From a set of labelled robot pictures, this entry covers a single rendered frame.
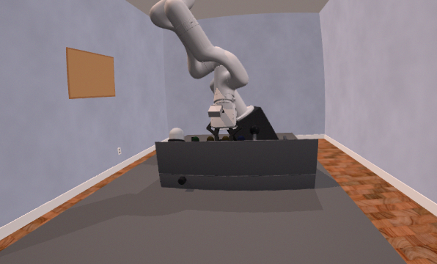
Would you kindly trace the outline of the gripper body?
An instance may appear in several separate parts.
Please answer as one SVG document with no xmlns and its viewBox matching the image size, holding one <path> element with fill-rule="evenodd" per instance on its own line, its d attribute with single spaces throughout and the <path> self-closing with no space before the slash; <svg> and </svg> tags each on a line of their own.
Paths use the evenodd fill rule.
<svg viewBox="0 0 437 264">
<path fill-rule="evenodd" d="M 221 114 L 221 117 L 211 117 L 211 122 L 210 122 L 211 127 L 213 129 L 220 128 L 219 130 L 229 130 L 229 128 L 236 129 L 237 112 L 236 112 L 235 104 L 230 101 L 222 100 L 222 101 L 215 102 L 214 105 L 222 105 L 224 113 Z M 221 128 L 221 127 L 228 127 L 228 128 Z"/>
</svg>

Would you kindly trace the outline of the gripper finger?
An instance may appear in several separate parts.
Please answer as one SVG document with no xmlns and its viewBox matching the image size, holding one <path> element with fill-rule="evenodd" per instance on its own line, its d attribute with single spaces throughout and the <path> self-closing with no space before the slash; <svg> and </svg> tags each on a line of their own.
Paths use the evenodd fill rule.
<svg viewBox="0 0 437 264">
<path fill-rule="evenodd" d="M 240 123 L 236 120 L 236 125 L 237 128 L 235 130 L 233 130 L 232 128 L 229 128 L 229 140 L 233 141 L 233 136 L 242 128 L 242 126 L 240 125 Z"/>
<path fill-rule="evenodd" d="M 219 140 L 219 129 L 220 128 L 215 128 L 215 130 L 211 129 L 211 124 L 209 123 L 209 125 L 206 127 L 206 129 L 208 131 L 210 131 L 215 137 L 214 137 L 214 141 L 218 141 Z M 217 132 L 217 134 L 216 134 Z"/>
</svg>

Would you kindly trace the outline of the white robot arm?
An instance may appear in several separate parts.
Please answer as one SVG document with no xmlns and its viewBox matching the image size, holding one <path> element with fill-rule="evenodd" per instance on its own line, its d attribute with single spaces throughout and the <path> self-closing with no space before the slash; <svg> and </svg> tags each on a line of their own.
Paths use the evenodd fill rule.
<svg viewBox="0 0 437 264">
<path fill-rule="evenodd" d="M 180 38 L 187 53 L 188 71 L 193 78 L 200 79 L 214 71 L 214 79 L 210 83 L 214 103 L 232 101 L 236 106 L 238 121 L 242 120 L 254 110 L 253 106 L 248 106 L 251 108 L 248 111 L 236 90 L 248 84 L 248 74 L 234 54 L 211 44 L 189 10 L 194 2 L 160 0 L 151 8 L 150 20 L 160 28 L 175 32 Z"/>
</svg>

